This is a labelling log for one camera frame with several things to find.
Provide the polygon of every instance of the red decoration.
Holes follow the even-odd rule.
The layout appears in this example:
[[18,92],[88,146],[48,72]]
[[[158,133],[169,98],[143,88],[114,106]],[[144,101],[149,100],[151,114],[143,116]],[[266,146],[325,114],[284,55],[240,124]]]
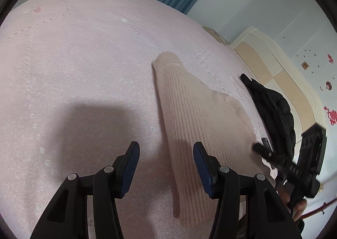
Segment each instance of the red decoration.
[[326,82],[326,89],[328,89],[328,90],[332,89],[332,85],[329,81]]
[[330,111],[327,107],[324,107],[326,113],[328,114],[328,118],[330,119],[331,125],[336,124],[337,122],[337,112],[335,110]]
[[334,63],[334,60],[333,60],[333,58],[328,54],[328,58],[329,58],[329,62],[330,63]]
[[35,9],[33,10],[33,12],[34,12],[34,13],[40,13],[40,12],[41,12],[41,6],[35,8]]

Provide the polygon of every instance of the blue gripper pad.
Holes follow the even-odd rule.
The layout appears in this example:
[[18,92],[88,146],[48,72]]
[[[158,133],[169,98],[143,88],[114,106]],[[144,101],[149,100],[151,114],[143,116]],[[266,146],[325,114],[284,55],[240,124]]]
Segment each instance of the blue gripper pad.
[[121,171],[121,173],[119,174],[121,175],[120,193],[122,197],[130,189],[130,185],[134,177],[134,172],[138,164],[139,155],[140,155],[139,144],[136,141],[132,141],[118,168],[118,172]]
[[203,190],[208,194],[210,198],[212,198],[215,192],[213,191],[213,188],[212,188],[213,178],[212,178],[211,172],[206,163],[206,160],[209,159],[209,157],[203,145],[201,144],[200,146],[200,144],[201,142],[196,142],[193,145],[193,158],[194,158],[194,162],[198,169],[201,183],[203,184]]

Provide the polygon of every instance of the metal screw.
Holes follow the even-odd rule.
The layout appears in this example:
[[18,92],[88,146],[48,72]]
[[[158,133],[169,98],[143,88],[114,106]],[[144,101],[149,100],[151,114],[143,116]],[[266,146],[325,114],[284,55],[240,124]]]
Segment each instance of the metal screw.
[[230,169],[227,166],[221,166],[219,170],[222,173],[228,173],[230,171]]
[[262,173],[257,174],[256,178],[261,181],[266,179],[266,177]]
[[75,180],[77,177],[77,175],[75,173],[71,173],[70,175],[68,175],[68,180]]
[[107,167],[104,168],[104,171],[105,171],[106,173],[111,173],[111,172],[114,171],[114,168],[113,168],[113,166],[107,166]]

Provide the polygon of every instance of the white wall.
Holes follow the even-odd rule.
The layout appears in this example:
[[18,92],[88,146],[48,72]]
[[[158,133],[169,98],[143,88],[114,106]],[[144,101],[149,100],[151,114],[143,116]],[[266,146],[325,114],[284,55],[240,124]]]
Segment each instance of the white wall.
[[[315,89],[323,107],[337,110],[337,33],[314,0],[198,0],[187,15],[228,42],[248,27],[256,27],[283,49]],[[328,54],[334,63],[329,62]],[[309,64],[307,70],[301,66],[304,61]],[[331,83],[331,90],[326,89],[326,82]],[[319,176],[325,188],[309,200],[306,212],[332,200],[337,192],[337,124],[330,125],[328,115],[326,118],[328,142]],[[303,238],[316,238],[334,208],[306,219]]]

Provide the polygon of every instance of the bed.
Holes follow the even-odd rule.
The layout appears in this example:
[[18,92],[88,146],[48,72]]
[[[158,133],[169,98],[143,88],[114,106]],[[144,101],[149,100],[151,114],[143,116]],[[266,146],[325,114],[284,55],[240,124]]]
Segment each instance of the bed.
[[[162,51],[209,88],[238,99],[257,140],[267,137],[251,75],[229,46],[155,0],[29,0],[0,27],[0,212],[29,238],[70,173],[96,173],[132,140],[140,160],[117,201],[125,238],[207,238],[211,222],[182,228],[152,61]],[[92,236],[92,200],[89,200]]]
[[246,29],[230,46],[240,55],[259,83],[281,93],[288,101],[294,116],[297,158],[302,132],[314,123],[327,128],[317,93],[275,41],[255,27]]

